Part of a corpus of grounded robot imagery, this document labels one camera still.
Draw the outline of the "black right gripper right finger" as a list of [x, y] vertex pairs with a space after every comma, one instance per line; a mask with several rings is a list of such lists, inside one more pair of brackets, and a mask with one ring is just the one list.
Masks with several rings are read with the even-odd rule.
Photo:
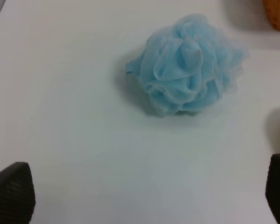
[[265, 195], [276, 222], [280, 224], [280, 154], [271, 156]]

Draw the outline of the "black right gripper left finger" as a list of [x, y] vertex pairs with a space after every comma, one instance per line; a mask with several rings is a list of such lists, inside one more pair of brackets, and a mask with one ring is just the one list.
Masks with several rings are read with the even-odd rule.
[[0, 171], [0, 224], [28, 224], [35, 209], [30, 166], [15, 162]]

